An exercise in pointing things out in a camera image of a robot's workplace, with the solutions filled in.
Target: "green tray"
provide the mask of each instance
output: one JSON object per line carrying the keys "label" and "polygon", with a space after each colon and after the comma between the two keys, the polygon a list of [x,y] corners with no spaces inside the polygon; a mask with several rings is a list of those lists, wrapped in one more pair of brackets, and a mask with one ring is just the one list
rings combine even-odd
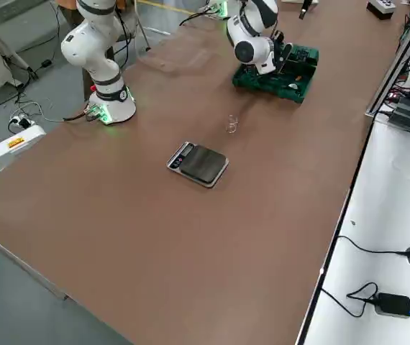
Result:
{"label": "green tray", "polygon": [[[297,52],[299,50],[308,52],[304,61],[298,59]],[[281,72],[277,72],[277,69],[272,73],[260,75],[254,65],[241,65],[234,74],[232,83],[234,86],[250,90],[273,93],[279,98],[291,99],[301,104],[307,91],[309,91],[318,62],[319,51],[317,49],[294,45]],[[292,83],[298,85],[297,91],[288,87]]]}

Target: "digital scale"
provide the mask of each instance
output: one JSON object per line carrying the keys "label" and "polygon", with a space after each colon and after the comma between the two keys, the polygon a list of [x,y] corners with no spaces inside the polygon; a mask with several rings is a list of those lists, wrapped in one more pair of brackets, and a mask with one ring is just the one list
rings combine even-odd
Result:
{"label": "digital scale", "polygon": [[228,164],[229,160],[221,153],[185,142],[168,160],[167,168],[204,187],[212,188]]}

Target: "green led light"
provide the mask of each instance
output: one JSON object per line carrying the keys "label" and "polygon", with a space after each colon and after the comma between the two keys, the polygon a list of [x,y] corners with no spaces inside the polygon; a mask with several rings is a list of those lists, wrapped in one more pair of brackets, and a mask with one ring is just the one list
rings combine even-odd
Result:
{"label": "green led light", "polygon": [[221,18],[227,17],[227,1],[223,1],[219,5],[219,12],[217,14],[218,14],[218,17],[221,17]]}
{"label": "green led light", "polygon": [[101,116],[99,117],[99,121],[103,122],[104,124],[108,124],[112,122],[111,115],[109,115],[109,112],[107,111],[107,105],[104,104],[101,107]]}

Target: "white table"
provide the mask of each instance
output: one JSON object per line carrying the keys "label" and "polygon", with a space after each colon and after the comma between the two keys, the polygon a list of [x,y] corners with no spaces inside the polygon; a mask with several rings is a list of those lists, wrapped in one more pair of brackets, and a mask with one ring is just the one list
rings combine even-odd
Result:
{"label": "white table", "polygon": [[[410,133],[375,123],[340,234],[366,249],[410,247]],[[368,254],[338,239],[323,288],[358,314],[363,304],[345,296],[370,281],[381,292],[410,297],[407,258]],[[380,316],[371,305],[356,319],[321,293],[305,344],[407,345],[410,319]]]}

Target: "gray floor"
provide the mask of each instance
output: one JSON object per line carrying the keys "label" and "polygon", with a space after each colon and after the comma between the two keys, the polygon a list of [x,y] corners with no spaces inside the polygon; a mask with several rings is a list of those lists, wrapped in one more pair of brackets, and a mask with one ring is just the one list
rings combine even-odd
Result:
{"label": "gray floor", "polygon": [[[204,1],[165,0],[170,6],[191,11],[200,7]],[[182,13],[140,4],[139,12],[143,25],[174,32],[178,23],[187,16]],[[69,30],[64,18],[60,18],[61,37]],[[2,37],[15,50],[29,47],[34,42],[42,42],[51,37],[56,30],[56,22],[50,7],[39,6],[0,25]],[[147,32],[152,45],[165,37]],[[143,51],[145,43],[141,35],[137,38],[138,49]],[[37,68],[50,58],[56,47],[56,40],[36,49],[22,53],[22,57]],[[129,61],[135,61],[133,45],[129,50]],[[117,62],[124,60],[124,52],[117,55]],[[16,77],[25,80],[22,71],[15,71]],[[7,86],[0,89],[0,101],[14,90]],[[76,111],[83,103],[81,71],[69,65],[58,51],[53,66],[40,71],[40,79],[26,90],[27,99],[39,102],[46,116],[59,119]],[[17,106],[13,101],[0,106],[0,141],[10,136],[7,124],[10,113]],[[44,121],[37,116],[38,124],[46,132],[57,124]],[[0,253],[0,344],[130,344],[107,325],[95,319],[87,310],[72,300],[58,300],[44,289],[25,271]]]}

